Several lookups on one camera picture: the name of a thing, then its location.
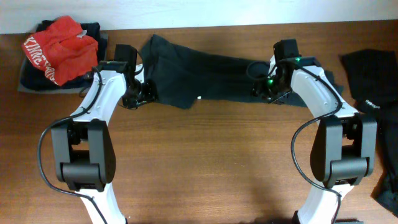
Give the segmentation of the dark green t-shirt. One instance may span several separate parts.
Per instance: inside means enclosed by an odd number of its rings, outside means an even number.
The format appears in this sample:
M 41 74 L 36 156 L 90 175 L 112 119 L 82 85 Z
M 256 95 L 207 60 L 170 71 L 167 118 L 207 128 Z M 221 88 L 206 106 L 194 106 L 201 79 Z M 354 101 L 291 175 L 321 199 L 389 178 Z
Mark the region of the dark green t-shirt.
M 144 80 L 154 89 L 155 102 L 180 109 L 191 108 L 196 100 L 227 100 L 265 103 L 254 96 L 255 81 L 247 74 L 266 73 L 269 62 L 208 54 L 174 44 L 153 35 L 141 48 Z

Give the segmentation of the black garment white logo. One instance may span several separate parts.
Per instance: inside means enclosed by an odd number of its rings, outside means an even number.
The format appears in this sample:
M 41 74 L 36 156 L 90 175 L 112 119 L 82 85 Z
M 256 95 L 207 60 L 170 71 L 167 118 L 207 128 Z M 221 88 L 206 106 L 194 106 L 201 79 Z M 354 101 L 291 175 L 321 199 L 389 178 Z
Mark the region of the black garment white logo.
M 363 49 L 340 55 L 355 108 L 377 121 L 385 178 L 374 197 L 397 216 L 397 56 L 394 51 Z

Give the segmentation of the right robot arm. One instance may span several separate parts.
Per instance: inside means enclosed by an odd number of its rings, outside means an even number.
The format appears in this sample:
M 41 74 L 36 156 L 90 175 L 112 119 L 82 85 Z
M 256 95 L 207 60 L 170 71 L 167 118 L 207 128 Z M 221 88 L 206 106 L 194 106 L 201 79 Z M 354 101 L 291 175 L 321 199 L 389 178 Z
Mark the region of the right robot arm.
M 290 142 L 294 166 L 311 185 L 292 223 L 338 223 L 343 199 L 374 170 L 377 122 L 344 100 L 319 61 L 299 53 L 296 40 L 280 40 L 273 51 L 268 62 L 254 61 L 247 66 L 246 75 L 254 81 L 253 95 L 274 103 L 295 93 L 313 116 L 294 132 Z M 313 124 L 317 132 L 310 152 L 314 176 L 310 179 L 299 166 L 295 142 Z

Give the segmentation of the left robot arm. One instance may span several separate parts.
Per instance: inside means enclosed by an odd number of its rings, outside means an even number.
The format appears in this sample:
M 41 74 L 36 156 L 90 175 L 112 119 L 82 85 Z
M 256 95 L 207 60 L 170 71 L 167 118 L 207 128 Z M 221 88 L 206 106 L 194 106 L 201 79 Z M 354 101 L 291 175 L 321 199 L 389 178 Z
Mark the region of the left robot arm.
M 113 189 L 116 155 L 108 126 L 117 106 L 136 110 L 157 100 L 138 57 L 133 46 L 116 45 L 114 58 L 89 72 L 93 82 L 79 107 L 50 127 L 63 193 L 80 198 L 93 223 L 127 223 Z

